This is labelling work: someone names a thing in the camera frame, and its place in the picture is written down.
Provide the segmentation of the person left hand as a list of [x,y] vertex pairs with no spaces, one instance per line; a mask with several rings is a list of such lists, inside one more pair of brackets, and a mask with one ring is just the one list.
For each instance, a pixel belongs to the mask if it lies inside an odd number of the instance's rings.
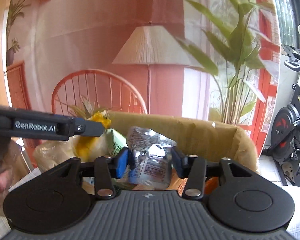
[[4,216],[3,203],[8,194],[8,189],[13,181],[13,166],[17,155],[20,153],[20,146],[11,140],[8,145],[8,151],[3,161],[0,163],[0,216]]

